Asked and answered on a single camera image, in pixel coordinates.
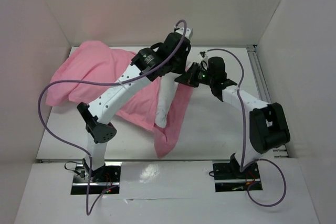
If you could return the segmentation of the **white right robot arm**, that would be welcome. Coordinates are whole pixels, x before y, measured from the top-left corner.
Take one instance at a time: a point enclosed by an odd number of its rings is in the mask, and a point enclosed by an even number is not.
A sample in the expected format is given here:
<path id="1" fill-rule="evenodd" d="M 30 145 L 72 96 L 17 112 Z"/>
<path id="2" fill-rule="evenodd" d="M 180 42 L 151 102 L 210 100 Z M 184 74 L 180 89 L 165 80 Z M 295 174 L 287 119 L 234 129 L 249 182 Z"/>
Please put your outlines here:
<path id="1" fill-rule="evenodd" d="M 222 58 L 211 57 L 206 66 L 203 68 L 201 63 L 192 63 L 188 70 L 175 78 L 175 82 L 193 88 L 207 85 L 212 95 L 242 113 L 243 149 L 232 154 L 229 161 L 230 174 L 240 178 L 263 154 L 290 141 L 286 117 L 279 103 L 262 101 L 230 80 Z"/>

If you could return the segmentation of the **aluminium frame rail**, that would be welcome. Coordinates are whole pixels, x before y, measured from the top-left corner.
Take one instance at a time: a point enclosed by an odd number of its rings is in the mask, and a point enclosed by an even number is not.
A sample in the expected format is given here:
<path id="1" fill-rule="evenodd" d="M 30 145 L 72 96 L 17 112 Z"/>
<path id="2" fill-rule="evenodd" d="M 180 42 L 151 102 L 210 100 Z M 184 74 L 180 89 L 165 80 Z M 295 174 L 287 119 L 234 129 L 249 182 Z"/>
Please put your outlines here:
<path id="1" fill-rule="evenodd" d="M 263 71 L 261 69 L 258 56 L 256 53 L 256 46 L 248 45 L 247 54 L 248 54 L 248 58 L 249 58 L 251 68 L 254 74 L 254 78 L 256 81 L 256 86 L 257 86 L 259 97 L 261 100 L 270 103 L 271 98 L 270 98 L 270 94 L 269 94 L 269 91 L 266 85 Z M 272 155 L 274 158 L 289 158 L 287 148 L 285 145 L 282 145 L 278 148 L 273 149 Z"/>

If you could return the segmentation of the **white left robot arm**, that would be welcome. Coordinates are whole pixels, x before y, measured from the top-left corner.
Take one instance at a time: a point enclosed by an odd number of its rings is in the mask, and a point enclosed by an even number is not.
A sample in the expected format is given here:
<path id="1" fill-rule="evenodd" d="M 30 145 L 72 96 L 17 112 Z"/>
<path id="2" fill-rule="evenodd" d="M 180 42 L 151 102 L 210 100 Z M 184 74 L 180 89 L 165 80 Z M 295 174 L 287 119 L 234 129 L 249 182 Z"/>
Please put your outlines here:
<path id="1" fill-rule="evenodd" d="M 163 127 L 178 87 L 175 78 L 186 68 L 192 34 L 191 28 L 176 28 L 164 42 L 141 49 L 112 87 L 92 102 L 77 106 L 88 132 L 88 154 L 83 166 L 85 176 L 91 181 L 103 177 L 107 142 L 117 133 L 111 123 L 113 116 L 155 80 L 160 82 L 155 123 Z"/>

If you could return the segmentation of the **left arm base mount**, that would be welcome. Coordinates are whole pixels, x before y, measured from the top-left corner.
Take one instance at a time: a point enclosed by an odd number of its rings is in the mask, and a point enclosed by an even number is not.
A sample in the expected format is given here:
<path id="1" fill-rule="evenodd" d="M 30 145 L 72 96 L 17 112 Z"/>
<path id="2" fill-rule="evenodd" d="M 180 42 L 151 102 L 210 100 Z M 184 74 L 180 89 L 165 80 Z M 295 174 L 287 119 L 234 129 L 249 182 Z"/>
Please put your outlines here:
<path id="1" fill-rule="evenodd" d="M 90 195 L 99 195 L 103 190 L 105 194 L 113 195 L 120 192 L 121 163 L 107 162 L 101 172 L 89 177 L 80 162 L 68 161 L 64 169 L 73 173 L 71 195 L 85 195 L 90 180 Z"/>

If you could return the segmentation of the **white pillow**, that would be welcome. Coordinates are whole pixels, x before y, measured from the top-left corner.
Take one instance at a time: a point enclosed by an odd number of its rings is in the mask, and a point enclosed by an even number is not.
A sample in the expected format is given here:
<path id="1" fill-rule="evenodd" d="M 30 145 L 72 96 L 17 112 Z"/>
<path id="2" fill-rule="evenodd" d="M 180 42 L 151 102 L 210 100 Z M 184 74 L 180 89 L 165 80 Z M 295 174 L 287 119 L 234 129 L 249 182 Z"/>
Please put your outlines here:
<path id="1" fill-rule="evenodd" d="M 175 82 L 181 74 L 169 72 L 160 79 L 160 87 L 157 99 L 155 114 L 155 124 L 160 128 L 165 128 L 167 124 L 167 114 L 174 100 L 178 87 L 185 90 L 192 90 L 191 87 Z"/>

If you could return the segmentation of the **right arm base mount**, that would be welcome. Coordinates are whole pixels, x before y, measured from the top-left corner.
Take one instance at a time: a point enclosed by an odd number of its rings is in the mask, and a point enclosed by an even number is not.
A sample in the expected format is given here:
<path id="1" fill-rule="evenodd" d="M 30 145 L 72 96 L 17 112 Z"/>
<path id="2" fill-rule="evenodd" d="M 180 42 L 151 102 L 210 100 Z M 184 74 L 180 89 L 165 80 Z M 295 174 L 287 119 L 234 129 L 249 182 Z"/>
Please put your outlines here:
<path id="1" fill-rule="evenodd" d="M 262 190 L 263 188 L 257 164 L 253 164 L 242 174 L 234 174 L 229 163 L 213 163 L 213 170 L 208 174 L 214 179 L 217 193 L 246 191 L 249 186 L 250 190 Z"/>

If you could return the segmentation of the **pink satin pillowcase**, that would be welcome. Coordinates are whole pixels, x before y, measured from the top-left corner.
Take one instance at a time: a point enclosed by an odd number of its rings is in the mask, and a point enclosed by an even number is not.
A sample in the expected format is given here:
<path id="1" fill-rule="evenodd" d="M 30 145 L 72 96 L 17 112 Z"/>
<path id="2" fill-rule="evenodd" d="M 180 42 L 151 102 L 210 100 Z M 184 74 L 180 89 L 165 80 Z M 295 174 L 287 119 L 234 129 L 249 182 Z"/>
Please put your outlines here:
<path id="1" fill-rule="evenodd" d="M 47 91 L 46 104 L 59 106 L 65 101 L 90 103 L 103 94 L 107 87 L 92 86 L 85 81 L 112 83 L 124 73 L 135 52 L 111 49 L 100 41 L 83 42 L 57 69 L 51 81 L 81 80 L 82 83 L 61 83 Z M 176 146 L 184 115 L 192 90 L 178 87 L 170 110 L 167 114 L 165 128 L 155 124 L 160 82 L 139 91 L 128 101 L 116 115 L 154 134 L 154 148 L 159 158 L 164 157 Z"/>

